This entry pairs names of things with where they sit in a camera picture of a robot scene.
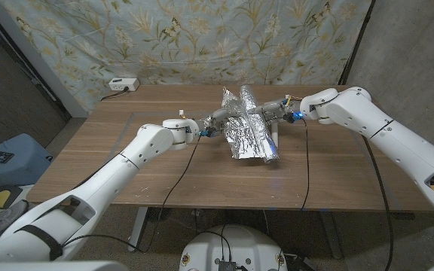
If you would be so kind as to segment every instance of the table leg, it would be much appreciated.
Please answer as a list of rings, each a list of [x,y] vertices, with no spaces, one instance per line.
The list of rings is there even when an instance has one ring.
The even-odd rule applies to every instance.
[[[142,235],[143,224],[145,223],[145,216],[147,215],[148,207],[139,207],[136,213],[135,224],[133,225],[132,236],[130,236],[129,243],[137,246],[139,244],[140,236]],[[136,249],[128,247],[128,251],[134,252]]]
[[[338,230],[336,229],[335,219],[332,217],[331,212],[319,212],[321,214],[322,226],[326,237],[328,239],[328,245],[331,249],[332,257],[335,259],[342,259],[343,252],[341,250],[341,244],[339,242]]]

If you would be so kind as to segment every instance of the electrical outlet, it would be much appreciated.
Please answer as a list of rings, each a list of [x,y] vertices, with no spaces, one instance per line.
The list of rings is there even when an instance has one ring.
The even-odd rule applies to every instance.
[[[122,91],[125,87],[128,87],[129,91],[135,91],[140,83],[137,78],[113,78],[108,85],[111,90]]]

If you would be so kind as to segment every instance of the crumpled aluminum foil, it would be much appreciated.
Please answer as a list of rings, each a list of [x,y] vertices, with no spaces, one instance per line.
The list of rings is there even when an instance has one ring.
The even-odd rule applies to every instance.
[[[279,155],[261,116],[247,113],[247,110],[256,106],[257,101],[250,86],[240,88],[240,98],[224,88],[222,108],[235,111],[241,116],[229,117],[224,134],[231,146],[233,158],[261,157],[269,163],[279,159]]]

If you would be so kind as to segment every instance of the black cable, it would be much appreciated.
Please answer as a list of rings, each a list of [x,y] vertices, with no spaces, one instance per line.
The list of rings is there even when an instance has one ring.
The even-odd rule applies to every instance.
[[[122,239],[120,239],[120,238],[117,238],[117,237],[114,237],[114,236],[107,236],[107,235],[104,235],[104,234],[87,234],[87,235],[83,235],[83,236],[75,237],[75,238],[73,238],[73,239],[71,239],[71,240],[69,240],[69,241],[66,241],[66,242],[61,246],[61,249],[63,249],[64,247],[66,247],[67,245],[69,245],[70,243],[72,243],[72,242],[74,242],[74,241],[76,241],[76,240],[83,239],[83,238],[88,238],[88,237],[103,237],[103,238],[110,238],[110,239],[113,239],[113,240],[117,240],[117,241],[119,241],[119,242],[122,242],[122,243],[124,243],[125,245],[128,245],[128,246],[130,246],[130,247],[133,248],[133,249],[138,249],[135,245],[132,245],[132,244],[130,244],[130,243],[127,242],[127,241],[124,241],[124,240],[122,240]]]
[[[267,230],[267,234],[272,239],[272,234],[270,234],[270,230],[269,230],[269,222],[267,221],[267,215],[265,214],[265,210],[262,210],[262,212],[264,213],[264,220],[265,220],[265,227]]]
[[[231,245],[229,245],[229,241],[227,241],[227,238],[225,238],[222,234],[218,234],[218,233],[214,233],[214,232],[211,232],[211,231],[209,231],[209,230],[204,230],[202,233],[211,233],[211,234],[215,234],[215,235],[218,235],[218,236],[220,236],[220,238],[221,238],[221,240],[223,239],[223,240],[225,240],[225,242],[227,243],[227,247],[228,247],[228,249],[229,249],[229,261],[231,261],[231,259],[232,259],[232,253],[231,253]],[[225,261],[224,260],[224,246],[222,245],[222,260],[223,261]]]
[[[368,149],[369,156],[371,156],[371,161],[373,162],[374,171],[376,172],[377,181],[380,183],[381,195],[383,196],[384,208],[386,209],[386,216],[388,220],[388,229],[390,231],[390,254],[388,256],[388,263],[384,270],[389,270],[391,266],[391,261],[393,260],[393,247],[394,247],[394,235],[393,235],[393,225],[391,224],[391,212],[390,206],[388,205],[388,199],[386,198],[386,191],[384,190],[383,180],[381,179],[380,170],[377,167],[376,159],[374,158],[373,151],[369,146],[368,139],[366,137],[362,137],[365,141],[366,148]]]
[[[167,196],[165,197],[165,200],[164,200],[164,203],[162,204],[162,207],[160,207],[160,213],[158,214],[157,224],[155,225],[155,229],[154,229],[153,235],[152,235],[152,237],[151,237],[151,239],[150,239],[150,244],[148,245],[147,249],[145,249],[145,250],[143,251],[142,249],[136,247],[135,245],[130,244],[129,242],[126,242],[126,241],[124,241],[124,240],[122,240],[122,239],[119,239],[119,238],[117,238],[117,237],[114,237],[114,236],[108,236],[108,235],[104,235],[104,234],[87,234],[87,235],[83,235],[83,236],[75,237],[74,239],[71,239],[71,240],[65,242],[65,243],[61,246],[61,249],[63,249],[63,248],[64,248],[65,246],[67,246],[69,243],[74,242],[74,241],[79,240],[79,239],[82,239],[82,238],[88,238],[88,237],[103,237],[103,238],[110,238],[110,239],[113,239],[113,240],[117,240],[117,241],[119,241],[119,242],[122,242],[122,243],[124,243],[125,245],[128,245],[128,246],[130,246],[131,248],[136,249],[136,250],[138,250],[138,251],[140,251],[140,252],[142,252],[142,253],[144,253],[144,254],[147,253],[147,252],[150,250],[151,244],[152,244],[152,242],[154,241],[155,235],[156,235],[156,233],[157,233],[158,224],[160,223],[160,217],[161,217],[161,215],[162,215],[162,211],[164,210],[165,203],[167,202],[167,200],[168,200],[170,194],[172,193],[173,189],[175,189],[175,187],[177,186],[177,184],[179,184],[179,182],[182,180],[182,178],[184,177],[185,173],[187,172],[187,169],[188,169],[188,167],[190,166],[190,163],[191,163],[191,161],[192,161],[192,158],[194,157],[195,150],[197,150],[197,146],[199,145],[199,141],[200,141],[200,136],[199,136],[199,138],[198,138],[198,140],[197,140],[197,144],[195,145],[194,151],[192,151],[192,155],[190,156],[190,159],[188,160],[188,164],[187,164],[187,166],[185,167],[184,172],[183,172],[182,175],[180,176],[179,180],[178,180],[178,181],[173,185],[172,189],[170,189],[169,193],[168,193]],[[227,242],[227,245],[228,245],[228,247],[229,247],[229,255],[230,255],[230,253],[231,253],[231,247],[230,247],[230,245],[228,244],[228,241],[227,241],[227,240],[225,240],[225,241]]]
[[[344,66],[343,73],[341,73],[341,77],[338,81],[338,85],[345,85],[347,82],[347,77],[349,76],[351,68],[353,67],[354,59],[356,58],[356,53],[358,52],[358,48],[361,44],[362,36],[365,34],[366,26],[371,19],[371,12],[373,11],[374,3],[376,3],[376,0],[371,0],[368,12],[366,13],[365,19],[362,22],[361,30],[359,30],[358,38],[354,43],[353,52],[351,53],[350,58],[347,60],[346,65]]]
[[[309,180],[310,180],[310,173],[309,173],[309,135],[307,132],[307,122],[305,119],[302,119],[302,121],[304,121],[304,126],[306,127],[306,164],[307,164],[307,191],[306,191],[306,197],[304,198],[304,202],[302,203],[301,209],[299,209],[299,213],[302,212],[302,210],[304,209],[304,206],[306,205],[306,201],[307,201],[307,196],[309,195]],[[277,271],[280,270],[280,262],[279,260],[277,260]]]
[[[197,144],[195,144],[194,151],[192,151],[192,155],[190,156],[190,159],[188,160],[188,163],[187,163],[187,166],[185,167],[184,172],[183,172],[182,175],[180,176],[179,180],[178,180],[178,181],[173,185],[172,189],[170,189],[169,193],[168,193],[167,196],[165,197],[165,200],[164,200],[164,203],[162,204],[162,207],[160,207],[160,212],[158,213],[157,224],[155,225],[154,233],[153,233],[152,236],[151,236],[150,244],[148,244],[148,247],[147,247],[147,249],[145,249],[145,250],[142,250],[142,249],[138,248],[138,250],[139,250],[140,252],[142,252],[143,254],[146,254],[146,253],[150,250],[151,244],[152,244],[152,242],[154,241],[155,235],[156,235],[156,233],[157,233],[158,224],[160,223],[160,218],[161,218],[161,215],[162,215],[162,211],[164,210],[165,203],[166,203],[167,200],[169,199],[170,194],[171,194],[172,191],[175,189],[175,187],[177,186],[177,184],[179,184],[179,182],[182,180],[182,178],[184,178],[184,175],[185,175],[185,173],[187,172],[188,167],[190,166],[190,163],[191,163],[191,161],[192,161],[192,158],[194,157],[195,150],[197,150],[197,146],[199,145],[199,141],[200,141],[200,136],[199,136],[199,138],[197,139]]]
[[[102,101],[102,100],[104,100],[104,99],[115,98],[116,96],[119,96],[120,94],[123,94],[123,93],[125,93],[125,92],[127,92],[127,91],[128,91],[128,87],[125,87],[122,91],[119,91],[119,92],[117,92],[117,93],[115,93],[115,94],[111,94],[111,95],[105,96],[105,97],[103,97],[100,101]]]
[[[304,121],[304,126],[306,127],[306,164],[307,164],[307,191],[306,191],[306,197],[304,198],[304,202],[302,203],[302,207],[299,210],[299,213],[302,212],[302,209],[304,209],[304,206],[306,205],[307,196],[309,195],[309,140],[308,140],[308,134],[307,134],[307,122],[305,119],[302,119]]]
[[[222,241],[222,239],[224,238],[224,228],[225,226],[227,226],[227,221],[224,223],[224,226],[222,227],[222,231],[220,232],[220,245],[222,247],[222,260],[224,260],[224,241]],[[229,261],[231,261],[231,251],[229,250]]]

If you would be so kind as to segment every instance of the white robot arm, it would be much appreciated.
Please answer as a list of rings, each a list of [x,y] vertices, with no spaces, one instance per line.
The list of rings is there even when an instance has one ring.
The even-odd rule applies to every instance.
[[[304,118],[337,123],[360,133],[402,168],[434,206],[434,146],[383,113],[363,88],[351,87],[340,93],[331,88],[296,102],[269,102],[252,112],[261,114],[270,125],[275,125],[275,120]]]
[[[162,126],[146,124],[137,137],[95,172],[86,182],[49,199],[16,220],[0,237],[0,262],[69,260],[84,244],[68,240],[93,231],[113,199],[138,171],[167,150],[180,150],[206,130],[201,120],[165,120]],[[64,212],[65,202],[77,203]]]

